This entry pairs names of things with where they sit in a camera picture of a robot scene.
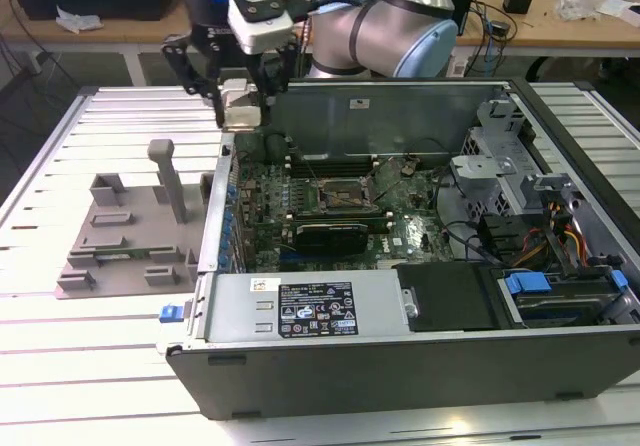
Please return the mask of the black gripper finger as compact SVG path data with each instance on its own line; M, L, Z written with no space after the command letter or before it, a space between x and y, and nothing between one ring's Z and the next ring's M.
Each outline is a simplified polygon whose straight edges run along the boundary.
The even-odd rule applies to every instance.
M187 49L193 46L206 59L205 73L191 63ZM214 110L218 127L224 126L224 105L219 89L221 48L214 33L172 34L165 38L161 52L185 92L199 95Z
M276 48L277 55L264 58L263 53L247 56L247 70L257 88L258 104L266 110L270 101L279 93L288 90L290 79L294 76L299 52L295 39L289 39L283 46Z

